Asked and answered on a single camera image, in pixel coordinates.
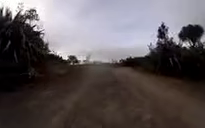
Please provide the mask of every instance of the tree line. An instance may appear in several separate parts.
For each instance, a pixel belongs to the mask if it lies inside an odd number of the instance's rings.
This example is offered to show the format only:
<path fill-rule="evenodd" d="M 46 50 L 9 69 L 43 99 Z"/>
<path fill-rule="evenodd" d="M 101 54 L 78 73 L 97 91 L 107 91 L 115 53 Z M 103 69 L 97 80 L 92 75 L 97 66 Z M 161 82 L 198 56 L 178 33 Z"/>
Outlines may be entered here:
<path fill-rule="evenodd" d="M 201 25 L 189 24 L 182 27 L 179 41 L 175 41 L 162 23 L 157 30 L 157 41 L 148 46 L 150 52 L 146 56 L 129 57 L 120 63 L 164 75 L 205 79 L 205 41 L 201 41 L 204 32 Z"/>

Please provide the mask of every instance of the roadside vegetation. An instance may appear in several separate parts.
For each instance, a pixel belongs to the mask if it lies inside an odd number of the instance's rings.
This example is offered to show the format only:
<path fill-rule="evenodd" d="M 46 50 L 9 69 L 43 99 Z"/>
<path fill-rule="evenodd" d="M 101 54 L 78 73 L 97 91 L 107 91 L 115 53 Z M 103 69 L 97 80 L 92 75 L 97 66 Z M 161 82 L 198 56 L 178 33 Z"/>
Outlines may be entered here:
<path fill-rule="evenodd" d="M 15 15 L 9 8 L 0 7 L 0 88 L 10 86 L 10 82 L 30 81 L 39 72 L 45 73 L 49 62 L 79 62 L 75 56 L 65 60 L 49 49 L 39 20 L 36 9 L 24 10 L 22 4 Z"/>
<path fill-rule="evenodd" d="M 205 41 L 201 41 L 204 32 L 202 26 L 189 24 L 182 27 L 179 41 L 176 41 L 162 23 L 157 31 L 157 41 L 148 46 L 150 52 L 146 56 L 128 57 L 120 60 L 120 64 L 140 66 L 168 76 L 205 79 Z"/>

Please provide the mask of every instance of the dirt road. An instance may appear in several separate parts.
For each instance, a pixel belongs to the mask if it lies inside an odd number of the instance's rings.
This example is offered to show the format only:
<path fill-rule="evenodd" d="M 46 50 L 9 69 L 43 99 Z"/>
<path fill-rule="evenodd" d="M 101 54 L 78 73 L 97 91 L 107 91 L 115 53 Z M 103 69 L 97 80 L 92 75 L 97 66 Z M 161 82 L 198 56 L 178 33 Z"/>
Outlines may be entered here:
<path fill-rule="evenodd" d="M 130 68 L 83 66 L 0 94 L 0 128 L 205 128 L 205 95 Z"/>

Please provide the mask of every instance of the tree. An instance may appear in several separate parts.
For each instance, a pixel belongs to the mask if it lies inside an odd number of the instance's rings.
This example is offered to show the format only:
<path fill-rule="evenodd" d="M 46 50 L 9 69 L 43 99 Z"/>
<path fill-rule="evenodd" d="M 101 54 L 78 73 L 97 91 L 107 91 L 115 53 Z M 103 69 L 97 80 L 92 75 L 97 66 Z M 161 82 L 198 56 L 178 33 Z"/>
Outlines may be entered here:
<path fill-rule="evenodd" d="M 168 27 L 165 25 L 164 22 L 162 22 L 162 24 L 160 25 L 160 27 L 158 28 L 158 34 L 157 34 L 157 38 L 160 40 L 165 40 L 168 39 Z"/>
<path fill-rule="evenodd" d="M 35 9 L 12 16 L 9 8 L 0 7 L 0 59 L 31 67 L 49 53 L 43 30 L 29 22 L 37 20 Z"/>
<path fill-rule="evenodd" d="M 178 34 L 178 37 L 182 41 L 188 41 L 190 46 L 195 47 L 203 34 L 204 29 L 200 25 L 189 24 L 182 27 L 180 33 Z"/>
<path fill-rule="evenodd" d="M 77 57 L 75 55 L 69 55 L 68 62 L 71 63 L 72 65 L 74 65 L 74 64 L 78 64 L 79 60 L 77 59 Z"/>

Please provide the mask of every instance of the cloud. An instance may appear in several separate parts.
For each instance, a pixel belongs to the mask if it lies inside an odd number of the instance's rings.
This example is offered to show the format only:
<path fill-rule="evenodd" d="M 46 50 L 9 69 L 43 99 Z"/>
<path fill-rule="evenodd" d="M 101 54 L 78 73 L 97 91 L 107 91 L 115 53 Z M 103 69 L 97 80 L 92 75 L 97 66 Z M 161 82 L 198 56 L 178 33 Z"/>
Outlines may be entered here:
<path fill-rule="evenodd" d="M 172 35 L 189 23 L 205 27 L 205 0 L 10 0 L 37 7 L 50 47 L 63 56 L 110 60 L 148 52 L 162 21 Z"/>

